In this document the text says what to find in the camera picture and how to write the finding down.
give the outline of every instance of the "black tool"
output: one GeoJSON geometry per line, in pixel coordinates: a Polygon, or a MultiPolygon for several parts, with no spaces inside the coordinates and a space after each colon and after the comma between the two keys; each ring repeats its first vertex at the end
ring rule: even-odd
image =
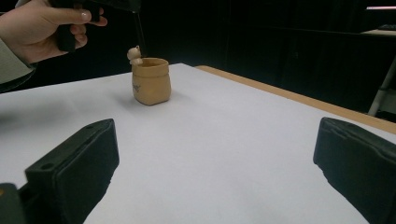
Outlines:
{"type": "Polygon", "coordinates": [[[0,223],[82,224],[119,165],[114,121],[87,125],[26,169],[27,184],[0,184],[0,223]]]}
{"type": "MultiPolygon", "coordinates": [[[[146,43],[143,36],[143,30],[139,17],[141,8],[141,0],[50,0],[53,7],[74,8],[75,4],[82,5],[83,8],[88,9],[92,14],[92,21],[99,21],[100,5],[111,6],[121,10],[127,10],[134,13],[134,21],[136,26],[138,45],[142,56],[146,56],[146,43]]],[[[61,25],[57,31],[58,49],[67,52],[74,52],[76,50],[76,40],[70,33],[70,25],[61,25]]]]}
{"type": "Polygon", "coordinates": [[[357,125],[323,118],[314,163],[371,224],[396,223],[396,145],[357,125]]]}

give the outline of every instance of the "sleeve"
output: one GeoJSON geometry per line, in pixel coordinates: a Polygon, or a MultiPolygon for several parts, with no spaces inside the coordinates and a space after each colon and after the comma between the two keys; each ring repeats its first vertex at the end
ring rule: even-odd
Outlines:
{"type": "Polygon", "coordinates": [[[22,62],[0,39],[0,92],[21,85],[34,70],[33,65],[22,62]]]}

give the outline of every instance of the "finger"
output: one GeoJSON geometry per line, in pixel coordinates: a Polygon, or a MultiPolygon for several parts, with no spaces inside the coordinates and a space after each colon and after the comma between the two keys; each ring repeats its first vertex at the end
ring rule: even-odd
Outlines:
{"type": "Polygon", "coordinates": [[[87,33],[87,27],[85,25],[71,25],[70,32],[73,35],[85,35],[87,33]]]}
{"type": "Polygon", "coordinates": [[[100,17],[99,21],[91,21],[90,24],[95,25],[95,26],[106,26],[107,25],[107,19],[105,17],[100,17]]]}
{"type": "Polygon", "coordinates": [[[86,9],[48,7],[43,15],[45,19],[56,24],[85,24],[91,20],[91,12],[86,9]]]}
{"type": "Polygon", "coordinates": [[[86,35],[75,35],[76,39],[76,49],[80,49],[87,45],[88,37],[86,35]]]}

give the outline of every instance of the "metal stand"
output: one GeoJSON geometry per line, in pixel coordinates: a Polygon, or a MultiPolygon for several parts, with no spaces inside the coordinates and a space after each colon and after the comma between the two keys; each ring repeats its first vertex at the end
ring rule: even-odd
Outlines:
{"type": "Polygon", "coordinates": [[[385,99],[385,96],[387,95],[389,84],[392,81],[392,79],[395,75],[395,72],[396,72],[396,56],[394,57],[392,65],[390,66],[388,73],[385,76],[382,86],[378,89],[378,92],[376,93],[376,96],[375,96],[373,103],[370,107],[368,115],[370,115],[370,116],[376,115],[378,108],[381,106],[382,102],[385,99]]]}

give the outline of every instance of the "black background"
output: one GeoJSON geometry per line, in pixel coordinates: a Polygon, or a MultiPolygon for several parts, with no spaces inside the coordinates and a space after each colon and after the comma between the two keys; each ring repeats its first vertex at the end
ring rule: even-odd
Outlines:
{"type": "MultiPolygon", "coordinates": [[[[0,8],[14,2],[2,0],[0,8]]],[[[396,38],[361,32],[396,24],[396,11],[366,7],[367,0],[142,0],[140,17],[150,57],[217,67],[367,112],[396,38]]],[[[133,15],[104,9],[108,26],[88,25],[86,47],[41,62],[18,90],[130,72],[133,15]]]]}

